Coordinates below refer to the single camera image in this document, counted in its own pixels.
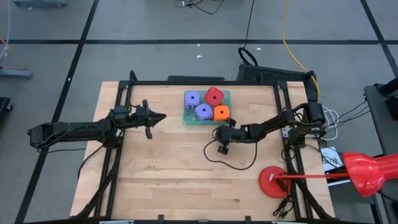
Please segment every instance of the red lamp base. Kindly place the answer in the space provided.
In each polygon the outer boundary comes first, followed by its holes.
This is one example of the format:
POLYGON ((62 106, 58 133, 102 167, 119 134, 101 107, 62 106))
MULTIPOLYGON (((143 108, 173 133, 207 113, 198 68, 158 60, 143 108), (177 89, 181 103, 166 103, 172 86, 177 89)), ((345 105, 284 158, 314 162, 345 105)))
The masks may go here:
MULTIPOLYGON (((259 185, 261 190, 268 196, 273 197, 273 198, 282 198, 287 195, 287 192, 283 191, 283 189, 279 186, 279 184, 276 182, 275 178, 272 178, 270 180, 271 175, 280 175, 282 173, 286 172, 280 167, 277 166, 269 166, 264 168, 259 176, 259 185)), ((290 183, 289 180, 287 179, 280 179, 285 186, 287 187, 288 190, 290 190, 290 183)))

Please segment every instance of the purple cube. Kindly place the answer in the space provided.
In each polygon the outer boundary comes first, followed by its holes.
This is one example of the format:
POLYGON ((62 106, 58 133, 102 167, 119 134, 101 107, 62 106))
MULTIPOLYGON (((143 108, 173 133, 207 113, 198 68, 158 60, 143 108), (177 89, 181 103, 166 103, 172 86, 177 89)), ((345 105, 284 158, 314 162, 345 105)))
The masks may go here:
POLYGON ((207 103, 202 103, 195 108, 195 114, 199 121, 208 121, 213 119, 213 109, 207 103))
POLYGON ((200 104, 200 94, 197 91, 188 91, 185 94, 185 107, 194 110, 200 104))

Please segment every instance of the small black object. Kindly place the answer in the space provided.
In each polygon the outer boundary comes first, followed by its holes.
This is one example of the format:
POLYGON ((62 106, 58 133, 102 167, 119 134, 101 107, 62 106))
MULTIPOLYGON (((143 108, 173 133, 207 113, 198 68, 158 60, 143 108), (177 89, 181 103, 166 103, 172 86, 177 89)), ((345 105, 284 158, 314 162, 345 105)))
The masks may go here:
POLYGON ((227 155, 229 149, 226 146, 218 146, 217 152, 227 155))
POLYGON ((158 224, 163 224, 164 223, 164 215, 158 215, 157 216, 157 223, 158 224))
POLYGON ((133 70, 130 70, 129 78, 130 78, 130 82, 138 81, 137 76, 133 70))
POLYGON ((392 119, 398 121, 398 96, 392 96, 386 99, 386 105, 392 119))
POLYGON ((244 217, 244 224, 251 224, 251 223, 252 223, 251 216, 250 215, 246 215, 244 217))

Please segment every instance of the gray floor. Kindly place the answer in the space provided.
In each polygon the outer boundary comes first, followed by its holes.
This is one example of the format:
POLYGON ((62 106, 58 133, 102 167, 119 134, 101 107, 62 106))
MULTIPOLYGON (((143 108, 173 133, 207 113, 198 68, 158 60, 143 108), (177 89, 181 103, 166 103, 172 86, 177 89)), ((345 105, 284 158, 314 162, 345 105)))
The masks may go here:
MULTIPOLYGON (((216 2, 201 4, 209 10, 216 2)), ((173 0, 100 0, 88 39, 243 39, 251 1, 226 0, 212 16, 197 9, 174 8, 173 0)), ((368 1, 387 40, 398 39, 395 0, 368 1)), ((12 5, 11 39, 79 39, 92 1, 71 0, 66 8, 37 9, 12 5)), ((0 37, 6 35, 5 1, 0 2, 0 37)), ((284 1, 257 1, 250 39, 281 39, 284 1)), ((292 1, 287 18, 288 39, 377 40, 360 1, 292 1)), ((234 44, 85 45, 63 108, 62 121, 92 120, 101 82, 125 80, 134 69, 140 80, 165 80, 169 75, 218 76, 234 80, 241 59, 234 44)), ((50 121, 57 105, 76 45, 14 44, 4 64, 25 61, 31 80, 0 79, 0 96, 12 99, 14 110, 0 132, 0 223, 12 223, 21 204, 38 154, 29 147, 27 129, 50 121)), ((265 67, 301 71, 283 45, 247 47, 265 67)), ((340 114, 362 102, 363 87, 394 78, 380 45, 291 45, 308 68, 316 71, 320 102, 340 114)), ((398 46, 389 46, 398 57, 398 46)), ((370 116, 339 129, 330 143, 341 152, 381 153, 370 116)), ((59 144, 54 149, 85 147, 84 142, 59 144)), ((83 151, 50 154, 30 205, 26 221, 67 218, 83 151)), ((343 220, 373 222, 368 206, 333 200, 343 220)))

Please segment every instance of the red lamp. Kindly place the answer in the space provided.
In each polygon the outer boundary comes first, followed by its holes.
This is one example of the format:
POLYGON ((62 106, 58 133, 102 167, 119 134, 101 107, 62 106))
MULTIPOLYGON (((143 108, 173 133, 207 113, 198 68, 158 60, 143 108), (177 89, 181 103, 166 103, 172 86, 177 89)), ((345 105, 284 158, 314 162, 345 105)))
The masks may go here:
POLYGON ((347 172, 339 174, 285 175, 280 167, 266 167, 260 173, 259 185, 266 195, 279 198, 287 194, 280 185, 289 188, 289 179, 350 177, 358 192, 368 197, 379 191, 386 180, 398 178, 398 154, 373 158, 358 152, 346 152, 343 160, 347 172))

